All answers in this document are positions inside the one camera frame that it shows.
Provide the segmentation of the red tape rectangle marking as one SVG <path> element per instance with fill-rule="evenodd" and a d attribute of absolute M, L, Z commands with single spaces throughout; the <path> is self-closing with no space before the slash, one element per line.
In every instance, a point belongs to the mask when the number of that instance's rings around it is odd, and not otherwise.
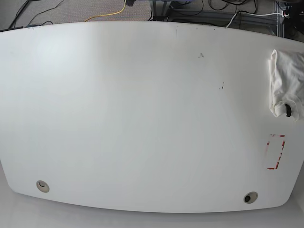
<path fill-rule="evenodd" d="M 277 170 L 285 147 L 286 138 L 283 134 L 271 134 L 266 145 L 265 168 Z"/>

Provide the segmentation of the white printed t-shirt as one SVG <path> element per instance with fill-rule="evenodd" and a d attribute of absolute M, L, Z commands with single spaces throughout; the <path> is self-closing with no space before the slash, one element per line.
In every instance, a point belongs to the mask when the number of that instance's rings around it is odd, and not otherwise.
<path fill-rule="evenodd" d="M 273 50 L 268 60 L 269 109 L 275 117 L 304 119 L 304 54 Z"/>

